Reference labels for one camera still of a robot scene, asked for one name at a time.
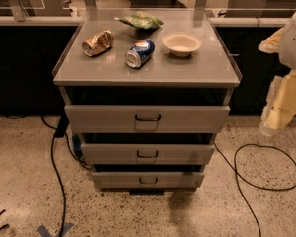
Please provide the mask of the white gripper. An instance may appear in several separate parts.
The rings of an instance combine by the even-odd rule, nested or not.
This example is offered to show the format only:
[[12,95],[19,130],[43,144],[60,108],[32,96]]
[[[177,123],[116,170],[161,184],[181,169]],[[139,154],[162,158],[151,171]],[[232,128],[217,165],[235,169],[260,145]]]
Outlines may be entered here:
[[[283,28],[263,40],[258,50],[272,54],[280,51]],[[273,109],[263,111],[260,118],[259,132],[268,137],[279,134],[296,115],[296,70],[292,70],[280,83],[280,87],[272,101]]]

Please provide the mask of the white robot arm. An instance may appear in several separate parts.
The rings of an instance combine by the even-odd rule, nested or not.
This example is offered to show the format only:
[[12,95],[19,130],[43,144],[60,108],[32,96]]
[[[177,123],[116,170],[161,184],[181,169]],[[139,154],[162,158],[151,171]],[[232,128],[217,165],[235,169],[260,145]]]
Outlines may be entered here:
[[260,117],[259,132],[274,136],[296,115],[296,12],[283,28],[259,45],[259,50],[278,53],[280,63],[290,69],[286,76],[274,77]]

